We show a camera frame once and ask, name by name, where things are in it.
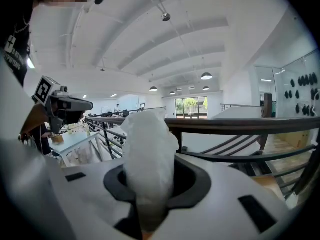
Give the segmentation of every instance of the crumpled plastic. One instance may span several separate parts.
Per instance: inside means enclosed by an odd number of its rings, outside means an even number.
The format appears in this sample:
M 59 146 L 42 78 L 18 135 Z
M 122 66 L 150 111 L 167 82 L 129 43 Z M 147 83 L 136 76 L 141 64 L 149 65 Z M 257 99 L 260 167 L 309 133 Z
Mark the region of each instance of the crumpled plastic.
M 177 138 L 165 123 L 163 109 L 128 116 L 121 128 L 127 133 L 123 147 L 127 186 L 136 194 L 142 230 L 154 231 L 166 216 L 174 189 Z

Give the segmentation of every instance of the necklace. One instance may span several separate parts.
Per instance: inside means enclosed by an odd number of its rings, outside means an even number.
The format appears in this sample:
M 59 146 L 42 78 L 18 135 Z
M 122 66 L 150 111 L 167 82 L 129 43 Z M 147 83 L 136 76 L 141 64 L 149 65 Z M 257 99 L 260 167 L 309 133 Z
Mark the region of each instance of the necklace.
M 24 23 L 25 26 L 23 28 L 21 28 L 20 30 L 16 30 L 17 29 L 17 24 L 15 24 L 15 26 L 14 26 L 14 33 L 15 34 L 18 34 L 18 33 L 22 32 L 22 31 L 24 31 L 30 25 L 30 20 L 29 20 L 28 23 L 26 23 L 25 16 L 23 16 L 22 18 L 23 18 L 23 23 Z

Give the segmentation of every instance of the window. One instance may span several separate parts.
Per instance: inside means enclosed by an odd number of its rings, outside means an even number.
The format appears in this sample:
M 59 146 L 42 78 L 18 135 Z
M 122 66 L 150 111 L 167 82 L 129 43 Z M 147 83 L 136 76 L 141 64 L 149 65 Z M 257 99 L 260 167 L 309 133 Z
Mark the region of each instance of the window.
M 175 112 L 177 119 L 207 119 L 207 97 L 191 97 L 176 99 Z

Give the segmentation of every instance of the white table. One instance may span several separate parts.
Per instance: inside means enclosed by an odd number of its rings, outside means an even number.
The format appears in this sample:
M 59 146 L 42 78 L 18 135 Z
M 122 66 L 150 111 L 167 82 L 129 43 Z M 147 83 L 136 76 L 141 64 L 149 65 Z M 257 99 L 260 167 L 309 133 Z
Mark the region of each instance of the white table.
M 55 143 L 49 138 L 49 145 L 54 152 L 58 153 L 62 157 L 67 167 L 71 166 L 67 158 L 67 154 L 75 150 L 81 144 L 85 142 L 90 142 L 93 139 L 95 139 L 96 145 L 98 147 L 98 151 L 102 156 L 102 150 L 101 150 L 100 142 L 98 139 L 98 132 L 90 132 L 90 135 L 87 135 L 86 132 L 74 132 L 72 134 L 69 134 L 66 132 L 62 134 L 62 136 L 63 136 L 64 142 Z

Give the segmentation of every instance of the tiled floor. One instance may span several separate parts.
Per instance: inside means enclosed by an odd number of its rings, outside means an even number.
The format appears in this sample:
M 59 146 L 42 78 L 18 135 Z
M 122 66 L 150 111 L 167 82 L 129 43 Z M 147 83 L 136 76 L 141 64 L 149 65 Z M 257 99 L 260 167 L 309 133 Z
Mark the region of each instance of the tiled floor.
M 269 135 L 265 148 L 264 148 L 264 154 L 275 154 L 275 153 L 284 153 L 284 152 L 290 152 L 294 151 L 296 148 L 288 144 L 286 141 L 283 141 L 279 139 L 276 135 Z M 267 162 L 270 169 L 273 173 L 282 172 L 285 170 L 293 169 L 299 165 L 305 164 L 309 161 L 311 156 L 310 152 L 298 154 L 292 157 L 279 159 L 275 161 Z M 280 177 L 277 179 L 278 183 L 287 183 L 294 179 L 297 179 L 301 176 L 302 172 L 304 170 L 299 170 L 297 172 L 288 174 L 286 176 Z M 287 192 L 292 188 L 293 185 L 283 188 L 283 192 Z

